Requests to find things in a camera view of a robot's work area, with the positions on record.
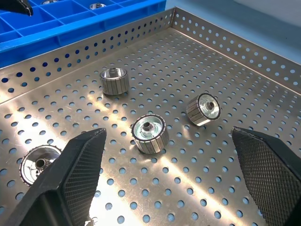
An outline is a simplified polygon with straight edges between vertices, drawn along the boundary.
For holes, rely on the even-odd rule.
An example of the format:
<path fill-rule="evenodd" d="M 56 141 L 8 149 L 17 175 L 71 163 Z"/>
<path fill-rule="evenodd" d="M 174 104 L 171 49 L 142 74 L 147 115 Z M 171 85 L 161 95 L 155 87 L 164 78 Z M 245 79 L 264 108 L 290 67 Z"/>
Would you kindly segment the perforated metal tray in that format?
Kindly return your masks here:
<path fill-rule="evenodd" d="M 129 89 L 103 93 L 100 74 L 127 70 Z M 200 127 L 194 97 L 216 98 L 220 117 Z M 134 122 L 157 114 L 168 144 L 141 152 Z M 107 130 L 90 208 L 99 226 L 262 226 L 230 136 L 234 126 L 281 139 L 301 157 L 301 63 L 179 8 L 0 69 L 0 226 L 28 191 L 23 157 L 64 149 L 82 132 Z"/>

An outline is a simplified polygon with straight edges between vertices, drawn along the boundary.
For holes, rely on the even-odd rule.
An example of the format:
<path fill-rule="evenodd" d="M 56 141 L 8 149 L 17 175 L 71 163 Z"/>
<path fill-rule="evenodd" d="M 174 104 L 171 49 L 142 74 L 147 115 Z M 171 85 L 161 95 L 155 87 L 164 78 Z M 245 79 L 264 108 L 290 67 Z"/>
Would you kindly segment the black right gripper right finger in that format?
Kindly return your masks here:
<path fill-rule="evenodd" d="M 231 131 L 246 187 L 268 226 L 301 226 L 301 158 L 280 139 Z"/>

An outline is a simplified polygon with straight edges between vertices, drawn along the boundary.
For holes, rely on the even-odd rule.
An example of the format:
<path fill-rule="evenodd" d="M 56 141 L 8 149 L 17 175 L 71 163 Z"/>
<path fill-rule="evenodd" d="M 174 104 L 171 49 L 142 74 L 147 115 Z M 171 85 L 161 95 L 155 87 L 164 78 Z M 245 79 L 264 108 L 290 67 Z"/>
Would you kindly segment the blue compartment tray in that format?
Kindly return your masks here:
<path fill-rule="evenodd" d="M 166 0 L 29 0 L 33 15 L 0 10 L 0 68 L 162 12 Z M 91 10 L 93 3 L 104 8 Z"/>

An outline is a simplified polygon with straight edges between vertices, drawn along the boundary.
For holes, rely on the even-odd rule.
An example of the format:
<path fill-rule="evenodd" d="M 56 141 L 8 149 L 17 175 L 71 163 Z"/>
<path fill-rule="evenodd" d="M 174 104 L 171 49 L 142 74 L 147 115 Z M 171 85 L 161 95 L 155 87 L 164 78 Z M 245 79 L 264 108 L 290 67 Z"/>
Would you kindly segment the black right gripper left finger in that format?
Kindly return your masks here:
<path fill-rule="evenodd" d="M 4 226 L 85 226 L 106 136 L 106 128 L 98 128 L 71 139 L 31 185 Z"/>

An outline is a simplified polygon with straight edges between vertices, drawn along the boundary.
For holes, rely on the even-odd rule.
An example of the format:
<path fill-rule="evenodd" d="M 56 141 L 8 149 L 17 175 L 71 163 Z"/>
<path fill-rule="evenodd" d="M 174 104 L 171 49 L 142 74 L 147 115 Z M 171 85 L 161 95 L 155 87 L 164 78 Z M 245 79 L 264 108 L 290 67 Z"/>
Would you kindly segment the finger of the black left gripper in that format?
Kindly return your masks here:
<path fill-rule="evenodd" d="M 0 0 L 0 10 L 32 16 L 33 9 L 28 0 Z"/>

